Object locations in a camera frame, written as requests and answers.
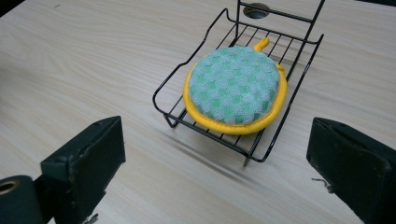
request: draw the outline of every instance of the wooden table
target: wooden table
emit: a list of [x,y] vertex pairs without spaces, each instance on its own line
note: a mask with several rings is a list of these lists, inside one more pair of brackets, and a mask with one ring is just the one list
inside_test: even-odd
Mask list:
[[[307,2],[266,3],[304,15]],[[233,16],[236,1],[29,0],[2,17],[0,179],[37,178],[50,153],[120,115],[127,162],[98,223],[360,223],[311,180],[305,153],[313,117],[396,148],[396,8],[325,3],[311,35],[325,38],[274,151],[243,168],[239,154],[170,129],[151,102],[225,7]]]

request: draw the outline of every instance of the rack leg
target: rack leg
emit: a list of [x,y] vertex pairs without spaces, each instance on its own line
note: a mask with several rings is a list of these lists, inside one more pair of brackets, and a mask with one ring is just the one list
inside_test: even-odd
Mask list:
[[250,158],[246,157],[244,162],[244,167],[247,167],[249,162],[250,162]]

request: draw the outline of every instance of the black object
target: black object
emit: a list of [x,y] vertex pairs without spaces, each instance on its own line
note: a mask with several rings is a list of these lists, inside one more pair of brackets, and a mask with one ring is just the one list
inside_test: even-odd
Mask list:
[[358,0],[358,1],[396,7],[396,0]]
[[35,183],[27,175],[0,180],[0,223],[42,224]]
[[334,120],[314,118],[306,158],[365,223],[396,223],[396,151]]
[[[54,217],[60,224],[84,222],[105,196],[108,183],[123,162],[120,117],[99,120],[79,133],[41,162],[42,175],[34,184],[42,221],[47,223]],[[18,203],[23,211],[30,198],[26,197],[23,202],[20,196],[16,194],[18,201],[8,199],[8,203]],[[9,220],[12,221],[5,223],[43,223],[33,222],[29,217]]]
[[[206,31],[204,40],[201,42],[201,44],[195,50],[195,52],[190,56],[190,58],[186,62],[179,64],[175,68],[175,70],[160,85],[160,87],[154,92],[152,101],[154,103],[155,108],[163,114],[164,118],[166,119],[166,121],[168,122],[168,124],[171,128],[176,128],[176,126],[179,123],[181,123],[191,129],[195,130],[196,132],[201,133],[204,136],[207,136],[210,139],[213,139],[213,140],[223,144],[224,146],[236,151],[237,153],[243,155],[245,157],[245,163],[244,163],[245,166],[248,165],[248,162],[250,160],[254,160],[257,162],[264,162],[268,158],[269,154],[271,153],[272,148],[274,147],[276,139],[278,138],[280,131],[283,127],[283,124],[285,123],[285,120],[290,112],[291,105],[294,101],[294,98],[295,98],[298,90],[300,89],[300,86],[304,80],[305,74],[308,71],[312,61],[314,60],[315,54],[317,53],[317,50],[320,46],[323,35],[321,35],[320,39],[316,42],[309,41],[308,37],[311,34],[311,31],[312,31],[312,29],[315,25],[315,22],[318,18],[319,12],[321,11],[321,9],[324,5],[324,2],[325,2],[325,0],[320,0],[320,2],[318,3],[317,11],[315,12],[315,15],[312,17],[312,19],[292,15],[292,14],[281,12],[278,10],[272,10],[267,7],[264,8],[264,7],[258,6],[257,4],[249,4],[249,3],[242,2],[242,1],[238,0],[237,1],[237,10],[236,10],[236,20],[232,20],[232,19],[230,19],[228,8],[224,8],[220,12],[220,14],[216,17],[216,19],[212,22],[212,24],[209,26],[209,28]],[[259,10],[259,11],[262,11],[265,13],[271,13],[270,14],[271,16],[277,15],[277,16],[286,17],[286,18],[291,19],[292,21],[299,21],[301,23],[308,24],[309,26],[306,30],[304,37],[299,37],[299,36],[295,36],[295,35],[285,34],[285,33],[279,32],[279,31],[267,29],[264,27],[260,27],[260,26],[257,26],[257,25],[251,24],[251,23],[243,22],[243,20],[240,18],[240,14],[241,14],[241,11],[243,10],[243,8],[246,8],[246,7],[254,8],[256,10]],[[199,125],[197,125],[196,122],[191,122],[189,119],[186,119],[187,111],[184,108],[184,105],[180,103],[180,102],[182,102],[181,99],[183,96],[180,96],[180,97],[174,99],[174,104],[171,104],[172,106],[170,106],[168,108],[160,108],[160,103],[163,103],[163,102],[159,102],[159,100],[157,99],[159,97],[159,95],[161,95],[163,93],[166,94],[170,90],[172,90],[172,88],[173,88],[172,87],[173,80],[171,81],[172,78],[175,79],[175,78],[177,78],[177,75],[180,75],[179,79],[181,79],[181,80],[185,79],[187,73],[185,73],[185,71],[183,71],[183,69],[180,69],[180,68],[187,64],[190,67],[192,67],[192,64],[199,60],[199,59],[195,58],[195,57],[198,57],[198,55],[199,55],[197,53],[201,50],[202,46],[205,44],[206,39],[208,38],[212,28],[219,22],[219,19],[224,16],[226,16],[226,19],[231,24],[231,29],[224,36],[224,38],[222,40],[220,40],[219,45],[216,47],[216,49],[218,49],[223,44],[226,45],[223,47],[232,47],[235,45],[248,46],[249,43],[254,38],[261,39],[265,36],[272,35],[275,37],[276,41],[274,41],[275,42],[274,45],[272,46],[272,48],[269,48],[270,51],[267,52],[266,54],[268,55],[268,57],[271,57],[276,63],[279,63],[279,64],[282,64],[284,59],[290,61],[291,67],[288,69],[289,72],[286,77],[287,81],[289,81],[291,74],[292,74],[297,62],[299,61],[300,56],[302,55],[302,53],[304,51],[304,47],[311,46],[311,48],[313,48],[313,50],[311,50],[311,52],[309,53],[310,55],[308,54],[309,61],[307,62],[303,73],[299,76],[298,83],[292,93],[292,96],[290,97],[289,104],[287,105],[286,110],[284,110],[283,117],[281,118],[281,121],[280,121],[279,125],[277,126],[275,134],[271,140],[271,143],[269,144],[269,146],[263,156],[255,156],[253,154],[256,150],[257,145],[260,143],[260,141],[262,139],[262,135],[263,135],[265,129],[257,132],[255,138],[249,134],[248,135],[238,135],[238,136],[234,136],[234,135],[226,136],[223,133],[216,133],[216,132],[213,132],[206,128],[202,128]],[[170,96],[165,95],[163,98],[166,99],[165,100],[166,103],[164,103],[164,104],[169,105],[169,102],[171,102],[171,100],[172,100],[170,98]],[[245,144],[246,141],[251,142],[250,147],[246,147],[246,145],[248,145],[248,144]]]
[[14,7],[17,7],[24,0],[4,0],[0,2],[0,17],[6,15]]

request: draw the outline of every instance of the light wood surface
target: light wood surface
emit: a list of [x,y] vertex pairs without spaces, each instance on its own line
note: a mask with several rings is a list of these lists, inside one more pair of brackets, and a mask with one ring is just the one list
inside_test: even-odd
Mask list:
[[[305,16],[312,2],[266,3]],[[127,162],[95,209],[98,223],[360,223],[311,180],[320,175],[305,153],[313,117],[396,148],[396,7],[325,3],[311,35],[325,38],[276,146],[247,168],[202,135],[170,129],[151,102],[225,7],[234,18],[230,0],[28,0],[2,17],[0,179],[37,178],[54,150],[120,115]]]

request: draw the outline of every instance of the wire tray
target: wire tray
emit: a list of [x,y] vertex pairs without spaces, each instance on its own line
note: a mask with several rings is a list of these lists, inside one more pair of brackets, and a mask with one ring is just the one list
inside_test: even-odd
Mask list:
[[[249,4],[238,0],[236,19],[232,20],[229,16],[229,9],[224,8],[220,12],[220,14],[215,18],[215,20],[210,24],[210,26],[206,31],[203,41],[201,42],[199,47],[195,50],[195,52],[190,56],[190,58],[186,62],[179,64],[173,70],[173,72],[163,81],[160,87],[154,92],[152,101],[154,103],[155,108],[163,114],[165,120],[167,121],[167,123],[171,128],[176,128],[176,126],[179,123],[183,124],[186,127],[200,134],[203,134],[204,136],[218,143],[221,143],[227,148],[243,155],[245,157],[244,166],[247,166],[250,161],[264,162],[271,153],[274,144],[276,142],[276,139],[279,137],[280,131],[282,130],[285,120],[290,112],[294,98],[296,97],[296,94],[300,89],[304,77],[312,61],[314,60],[315,55],[320,46],[320,43],[323,39],[324,35],[321,35],[318,41],[310,41],[308,40],[308,37],[312,31],[312,28],[314,27],[314,24],[318,18],[318,14],[321,11],[324,2],[325,0],[320,1],[313,19],[308,19],[308,18],[292,15],[289,13],[272,10],[267,7],[260,7],[255,4]],[[309,27],[305,33],[305,36],[299,37],[296,35],[290,35],[284,32],[267,29],[252,23],[243,22],[240,20],[240,12],[242,11],[241,10],[242,7],[250,7],[264,11],[266,13],[276,14],[278,16],[282,16],[288,19],[307,22],[309,23]],[[209,35],[213,32],[214,26],[216,26],[220,20],[228,22],[229,26],[231,27],[230,30],[225,31],[226,33],[225,36],[222,39],[217,40],[218,44],[213,45],[213,43],[216,42],[216,40],[211,41],[210,44],[206,43],[206,40],[209,38]],[[184,103],[182,101],[183,96],[182,95],[179,96],[182,92],[181,86],[180,89],[178,90],[179,92],[178,96],[175,97],[174,100],[173,99],[170,100],[171,97],[168,97],[166,94],[173,95],[170,92],[172,92],[172,90],[175,89],[176,85],[173,86],[174,85],[173,83],[175,83],[175,81],[171,79],[175,79],[176,83],[180,85],[180,83],[184,81],[188,71],[185,70],[184,68],[191,69],[192,64],[197,62],[204,55],[202,53],[202,51],[205,51],[204,49],[209,48],[210,50],[214,50],[223,47],[249,46],[251,44],[254,44],[255,39],[262,39],[265,36],[269,37],[272,43],[264,50],[264,53],[268,57],[272,58],[274,62],[282,64],[285,67],[286,71],[288,72],[286,77],[288,83],[290,83],[291,75],[297,65],[302,66],[304,69],[303,72],[297,77],[297,82],[295,83],[294,90],[289,85],[289,89],[291,89],[289,91],[292,91],[292,94],[291,97],[288,97],[289,102],[288,103],[285,102],[286,108],[284,106],[283,111],[281,111],[276,121],[270,125],[270,127],[272,127],[277,124],[277,128],[275,128],[273,131],[273,137],[268,144],[267,150],[265,151],[265,153],[263,153],[262,156],[257,156],[255,155],[255,150],[259,145],[260,141],[262,140],[262,136],[264,132],[269,127],[257,133],[247,134],[247,135],[235,136],[224,133],[217,133],[197,124],[188,115],[184,107]],[[305,56],[307,61],[306,63],[300,64],[299,60],[302,58],[302,55]],[[162,103],[167,105],[168,107],[167,109],[161,109],[159,106],[160,102],[158,101],[157,98],[161,94],[165,96],[164,99],[166,99],[165,100],[166,102],[162,102]]]

